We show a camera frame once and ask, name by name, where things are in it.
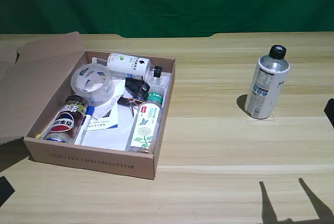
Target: wooden table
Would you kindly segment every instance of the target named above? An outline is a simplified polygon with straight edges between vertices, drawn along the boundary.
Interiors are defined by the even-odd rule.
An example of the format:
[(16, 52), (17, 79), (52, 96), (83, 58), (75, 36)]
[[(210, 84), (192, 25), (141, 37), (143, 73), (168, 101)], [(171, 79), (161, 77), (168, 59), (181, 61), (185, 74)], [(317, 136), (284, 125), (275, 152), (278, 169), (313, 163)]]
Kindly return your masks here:
[[(0, 46), (42, 37), (1, 35)], [(319, 219), (316, 211), (325, 222), (297, 223), (334, 220), (334, 131), (324, 114), (333, 97), (333, 32), (82, 39), (86, 49), (176, 58), (157, 177), (36, 163), (22, 142), (3, 145), (0, 175), (16, 192), (0, 223), (268, 224)], [(258, 121), (236, 102), (273, 44), (287, 48), (291, 71), (272, 117)]]

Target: cardboard box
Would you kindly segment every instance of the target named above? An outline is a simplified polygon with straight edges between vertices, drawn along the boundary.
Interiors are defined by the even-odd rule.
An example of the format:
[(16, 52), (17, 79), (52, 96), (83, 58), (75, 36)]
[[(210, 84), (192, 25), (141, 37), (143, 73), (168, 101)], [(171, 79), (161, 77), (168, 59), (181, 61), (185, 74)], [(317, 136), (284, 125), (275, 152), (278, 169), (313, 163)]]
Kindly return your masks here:
[(150, 58), (171, 73), (171, 82), (158, 142), (153, 154), (94, 148), (35, 139), (73, 94), (72, 74), (92, 57), (108, 59), (109, 52), (85, 51), (78, 32), (27, 43), (16, 64), (0, 80), (0, 142), (24, 137), (37, 162), (154, 179), (175, 76), (175, 59)]

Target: green curtain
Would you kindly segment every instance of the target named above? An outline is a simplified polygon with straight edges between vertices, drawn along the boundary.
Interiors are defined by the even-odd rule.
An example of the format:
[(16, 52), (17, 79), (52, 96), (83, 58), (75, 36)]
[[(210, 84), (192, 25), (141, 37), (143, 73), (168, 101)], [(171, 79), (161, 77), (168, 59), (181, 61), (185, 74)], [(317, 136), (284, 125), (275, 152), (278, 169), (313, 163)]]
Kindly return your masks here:
[(334, 0), (1, 0), (0, 33), (334, 31)]

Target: packing tape roll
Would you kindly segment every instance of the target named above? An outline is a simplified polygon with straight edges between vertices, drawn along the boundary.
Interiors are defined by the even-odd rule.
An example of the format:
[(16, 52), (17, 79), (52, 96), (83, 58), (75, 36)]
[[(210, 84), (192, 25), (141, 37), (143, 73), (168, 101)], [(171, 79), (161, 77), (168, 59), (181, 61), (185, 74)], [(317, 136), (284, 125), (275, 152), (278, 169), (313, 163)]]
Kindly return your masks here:
[(111, 72), (101, 64), (88, 64), (76, 70), (71, 87), (94, 107), (106, 103), (114, 93)]

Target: marker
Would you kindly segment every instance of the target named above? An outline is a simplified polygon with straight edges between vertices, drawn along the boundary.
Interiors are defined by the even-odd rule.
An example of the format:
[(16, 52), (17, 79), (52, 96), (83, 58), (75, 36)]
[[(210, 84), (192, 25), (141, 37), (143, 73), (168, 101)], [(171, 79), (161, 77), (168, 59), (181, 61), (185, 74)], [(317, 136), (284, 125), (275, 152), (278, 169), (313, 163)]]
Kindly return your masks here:
[(86, 135), (87, 128), (88, 128), (88, 125), (90, 123), (90, 120), (92, 119), (92, 115), (93, 115), (94, 109), (95, 109), (95, 107), (93, 107), (91, 105), (88, 106), (85, 119), (83, 120), (83, 123), (82, 123), (82, 125), (80, 127), (79, 133), (78, 133), (78, 135), (77, 135), (77, 137), (76, 137), (76, 139), (74, 141), (74, 145), (81, 145), (81, 143), (83, 141), (83, 138)]

